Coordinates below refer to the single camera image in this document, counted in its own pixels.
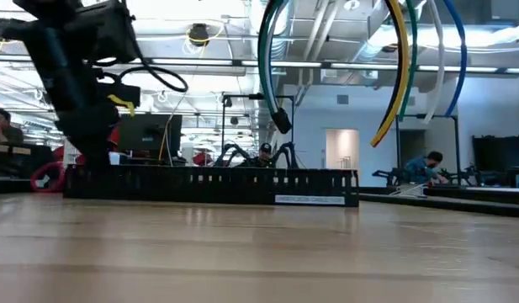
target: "doorway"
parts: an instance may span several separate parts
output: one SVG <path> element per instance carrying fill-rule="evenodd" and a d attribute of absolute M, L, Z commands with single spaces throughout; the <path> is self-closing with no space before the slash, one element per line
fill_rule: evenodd
<path fill-rule="evenodd" d="M 360 168 L 360 133 L 358 130 L 326 130 L 325 168 Z"/>
<path fill-rule="evenodd" d="M 400 158 L 403 167 L 415 157 L 426 154 L 425 130 L 401 130 L 400 131 Z"/>

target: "monitor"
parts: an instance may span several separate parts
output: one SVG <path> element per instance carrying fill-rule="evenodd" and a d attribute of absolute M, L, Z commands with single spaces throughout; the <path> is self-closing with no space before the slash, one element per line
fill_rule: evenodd
<path fill-rule="evenodd" d="M 175 114 L 168 124 L 169 114 L 123 114 L 119 123 L 119 148 L 127 151 L 159 151 L 167 125 L 167 140 L 172 157 L 181 148 L 183 117 Z M 164 144 L 164 157 L 167 155 Z"/>

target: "person sitting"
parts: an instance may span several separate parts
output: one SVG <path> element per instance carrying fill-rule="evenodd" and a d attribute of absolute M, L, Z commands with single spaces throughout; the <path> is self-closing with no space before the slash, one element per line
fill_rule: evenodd
<path fill-rule="evenodd" d="M 10 125 L 10 113 L 0 109 L 0 143 L 24 143 L 24 133 Z"/>
<path fill-rule="evenodd" d="M 427 157 L 416 157 L 405 165 L 405 181 L 410 183 L 429 183 L 438 180 L 448 183 L 448 180 L 433 169 L 442 162 L 442 153 L 432 151 Z"/>
<path fill-rule="evenodd" d="M 250 160 L 244 160 L 243 163 L 236 167 L 267 167 L 270 164 L 270 156 L 272 155 L 273 148 L 268 143 L 261 144 L 259 147 L 259 155 Z"/>

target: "man with cap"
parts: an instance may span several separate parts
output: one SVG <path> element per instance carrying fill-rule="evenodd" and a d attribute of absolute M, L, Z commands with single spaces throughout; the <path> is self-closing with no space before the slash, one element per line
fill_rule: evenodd
<path fill-rule="evenodd" d="M 10 125 L 10 113 L 0 109 L 0 143 L 24 142 L 24 133 L 19 128 Z"/>
<path fill-rule="evenodd" d="M 267 167 L 270 163 L 270 156 L 273 153 L 273 147 L 268 143 L 261 144 L 259 147 L 259 155 L 251 160 L 245 160 L 237 167 Z"/>

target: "label on bin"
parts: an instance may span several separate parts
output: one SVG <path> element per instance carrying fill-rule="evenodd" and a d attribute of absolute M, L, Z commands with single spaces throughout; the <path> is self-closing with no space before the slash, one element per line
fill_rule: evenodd
<path fill-rule="evenodd" d="M 277 194 L 275 203 L 310 204 L 310 205 L 345 205 L 345 197 L 341 196 L 301 196 Z"/>

